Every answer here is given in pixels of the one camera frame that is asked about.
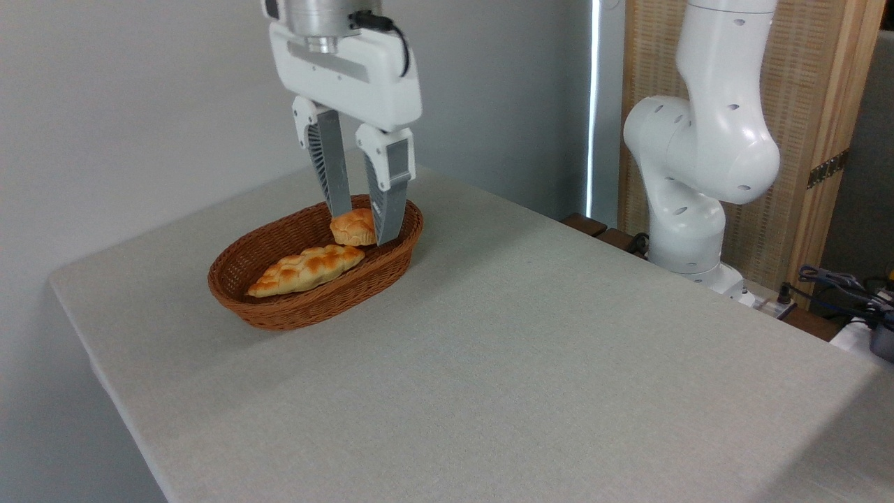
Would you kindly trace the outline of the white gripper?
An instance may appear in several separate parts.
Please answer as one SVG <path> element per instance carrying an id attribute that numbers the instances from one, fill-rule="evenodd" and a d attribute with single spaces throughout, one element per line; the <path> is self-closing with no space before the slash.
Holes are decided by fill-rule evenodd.
<path id="1" fill-rule="evenodd" d="M 366 123 L 356 141 L 365 156 L 376 243 L 398 238 L 406 188 L 416 178 L 414 136 L 402 128 L 423 111 L 418 71 L 411 67 L 402 74 L 403 42 L 362 29 L 341 39 L 336 53 L 320 54 L 280 23 L 269 25 L 269 35 L 278 76 L 299 95 L 293 100 L 299 143 L 309 153 L 331 216 L 352 211 L 339 111 Z"/>

